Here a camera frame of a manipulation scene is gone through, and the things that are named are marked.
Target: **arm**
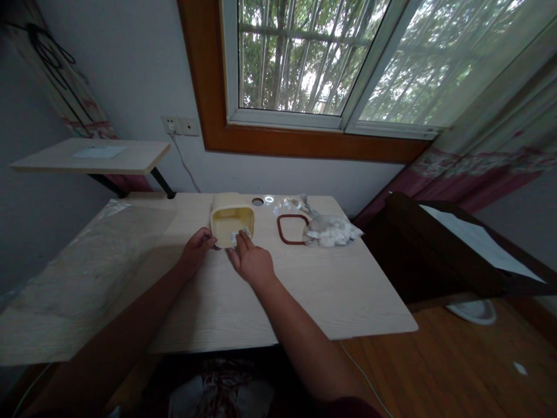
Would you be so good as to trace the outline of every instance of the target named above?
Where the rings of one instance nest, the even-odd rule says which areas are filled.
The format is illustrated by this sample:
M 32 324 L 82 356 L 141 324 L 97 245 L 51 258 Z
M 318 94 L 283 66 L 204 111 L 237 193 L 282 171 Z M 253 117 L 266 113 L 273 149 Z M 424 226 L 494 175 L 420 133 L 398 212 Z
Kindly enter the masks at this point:
M 216 243 L 207 228 L 187 242 L 178 263 L 123 310 L 70 361 L 61 364 L 24 416 L 47 410 L 97 416 L 147 350 L 184 285 Z
M 363 399 L 341 354 L 274 274 L 269 252 L 255 247 L 243 231 L 236 239 L 238 251 L 227 250 L 230 261 L 254 290 L 304 386 L 319 401 Z

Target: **plastic bag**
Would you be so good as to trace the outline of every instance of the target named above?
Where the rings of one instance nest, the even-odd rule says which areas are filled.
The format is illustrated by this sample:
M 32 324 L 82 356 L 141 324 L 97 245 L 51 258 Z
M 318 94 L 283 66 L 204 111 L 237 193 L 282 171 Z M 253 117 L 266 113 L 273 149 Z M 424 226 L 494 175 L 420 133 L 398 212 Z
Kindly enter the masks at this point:
M 303 241 L 308 247 L 335 247 L 347 245 L 363 232 L 345 216 L 320 215 L 308 205 L 308 197 L 300 195 L 309 215 L 313 218 L 303 230 Z
M 110 200 L 11 306 L 78 320 L 103 317 L 175 217 L 175 211 Z

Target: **wall socket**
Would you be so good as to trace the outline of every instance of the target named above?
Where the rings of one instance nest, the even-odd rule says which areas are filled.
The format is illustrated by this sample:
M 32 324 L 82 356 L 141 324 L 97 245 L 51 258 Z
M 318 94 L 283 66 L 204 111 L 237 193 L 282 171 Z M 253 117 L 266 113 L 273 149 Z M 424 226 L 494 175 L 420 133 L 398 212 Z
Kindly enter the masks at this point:
M 165 115 L 161 121 L 167 134 L 173 131 L 174 135 L 199 136 L 196 118 Z

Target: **wooden window frame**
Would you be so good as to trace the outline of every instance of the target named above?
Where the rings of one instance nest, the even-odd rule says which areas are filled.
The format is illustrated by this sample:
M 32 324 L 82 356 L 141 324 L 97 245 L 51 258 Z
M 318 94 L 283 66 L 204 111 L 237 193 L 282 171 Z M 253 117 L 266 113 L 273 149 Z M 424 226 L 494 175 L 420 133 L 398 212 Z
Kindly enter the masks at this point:
M 177 2 L 207 151 L 407 164 L 431 144 L 416 139 L 229 124 L 219 0 Z

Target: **white wall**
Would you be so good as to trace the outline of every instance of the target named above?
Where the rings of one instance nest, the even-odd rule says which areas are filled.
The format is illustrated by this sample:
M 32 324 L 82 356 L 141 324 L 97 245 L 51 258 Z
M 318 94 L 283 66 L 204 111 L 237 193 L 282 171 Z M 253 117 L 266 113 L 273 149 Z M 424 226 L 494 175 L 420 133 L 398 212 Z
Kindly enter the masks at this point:
M 557 170 L 478 211 L 475 216 L 557 271 Z M 557 297 L 538 300 L 557 316 Z
M 6 292 L 38 274 L 114 196 L 84 175 L 7 167 L 69 136 L 22 58 L 0 37 L 0 310 Z M 0 399 L 23 369 L 0 368 Z
M 122 139 L 168 141 L 161 115 L 198 117 L 175 0 L 38 0 L 38 5 Z M 348 216 L 356 215 L 403 168 L 209 153 L 201 137 L 178 138 L 203 192 L 329 194 Z M 195 191 L 175 150 L 159 169 L 175 190 Z

